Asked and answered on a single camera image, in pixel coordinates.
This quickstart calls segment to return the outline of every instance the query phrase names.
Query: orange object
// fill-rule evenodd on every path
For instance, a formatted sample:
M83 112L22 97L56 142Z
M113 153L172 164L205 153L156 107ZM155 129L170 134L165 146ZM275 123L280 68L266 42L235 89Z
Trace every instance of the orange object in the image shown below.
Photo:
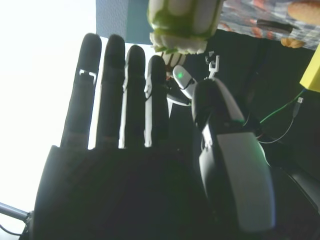
M281 44L288 48L298 49L303 47L306 43L304 41L287 37L287 38L281 38Z
M320 2L293 2L288 6L288 14L307 24L320 25Z

